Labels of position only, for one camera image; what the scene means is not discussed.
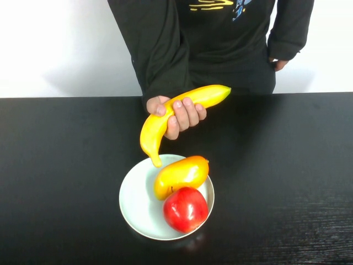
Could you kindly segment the person's left hand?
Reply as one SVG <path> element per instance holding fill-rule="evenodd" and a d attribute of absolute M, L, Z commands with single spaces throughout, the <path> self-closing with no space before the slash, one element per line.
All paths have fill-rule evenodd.
<path fill-rule="evenodd" d="M 288 64 L 288 61 L 279 60 L 272 57 L 269 58 L 269 61 L 276 72 L 282 70 Z"/>

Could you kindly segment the person's right hand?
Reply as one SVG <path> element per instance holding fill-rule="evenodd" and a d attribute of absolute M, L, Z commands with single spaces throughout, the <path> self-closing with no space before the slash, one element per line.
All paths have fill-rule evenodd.
<path fill-rule="evenodd" d="M 147 111 L 156 116 L 164 116 L 166 113 L 165 103 L 170 98 L 156 96 L 150 98 L 146 103 Z M 164 136 L 169 140 L 176 140 L 179 134 L 190 127 L 195 127 L 200 121 L 204 120 L 207 111 L 201 104 L 194 104 L 188 97 L 182 101 L 176 100 L 173 103 L 174 115 L 168 119 L 167 130 Z"/>

